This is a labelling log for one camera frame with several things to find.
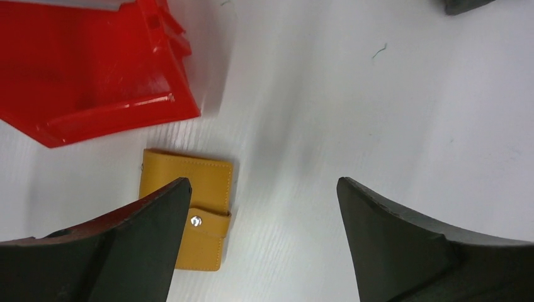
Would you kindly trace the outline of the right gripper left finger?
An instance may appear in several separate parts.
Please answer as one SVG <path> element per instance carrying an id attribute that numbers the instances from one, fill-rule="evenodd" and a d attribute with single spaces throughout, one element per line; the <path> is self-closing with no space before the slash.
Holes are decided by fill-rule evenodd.
<path id="1" fill-rule="evenodd" d="M 2 242 L 1 300 L 167 300 L 190 200 L 179 178 L 85 223 Z"/>

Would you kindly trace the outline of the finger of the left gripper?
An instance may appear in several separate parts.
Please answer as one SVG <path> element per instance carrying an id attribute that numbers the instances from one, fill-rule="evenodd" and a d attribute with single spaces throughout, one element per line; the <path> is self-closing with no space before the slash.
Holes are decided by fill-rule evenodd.
<path id="1" fill-rule="evenodd" d="M 456 16 L 473 9 L 488 5 L 495 0 L 444 0 L 445 14 Z"/>

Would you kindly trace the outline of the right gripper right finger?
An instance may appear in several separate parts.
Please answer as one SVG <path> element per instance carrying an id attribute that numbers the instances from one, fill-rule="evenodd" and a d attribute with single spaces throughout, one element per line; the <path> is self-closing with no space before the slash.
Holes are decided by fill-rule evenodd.
<path id="1" fill-rule="evenodd" d="M 532 301 L 533 243 L 453 226 L 349 177 L 336 186 L 361 301 Z"/>

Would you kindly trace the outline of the yellow leather card holder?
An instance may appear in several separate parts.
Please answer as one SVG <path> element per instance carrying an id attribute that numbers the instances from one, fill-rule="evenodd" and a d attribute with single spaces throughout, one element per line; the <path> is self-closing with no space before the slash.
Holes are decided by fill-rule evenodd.
<path id="1" fill-rule="evenodd" d="M 141 198 L 179 177 L 187 178 L 192 187 L 190 208 L 175 268 L 187 271 L 219 270 L 232 217 L 232 164 L 145 149 L 142 165 Z"/>

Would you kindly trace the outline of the red plastic bin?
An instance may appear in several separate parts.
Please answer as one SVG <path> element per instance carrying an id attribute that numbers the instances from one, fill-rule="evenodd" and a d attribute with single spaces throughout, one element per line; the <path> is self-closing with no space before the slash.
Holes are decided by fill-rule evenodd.
<path id="1" fill-rule="evenodd" d="M 1 2 L 1 119 L 55 148 L 199 117 L 167 1 L 116 11 Z"/>

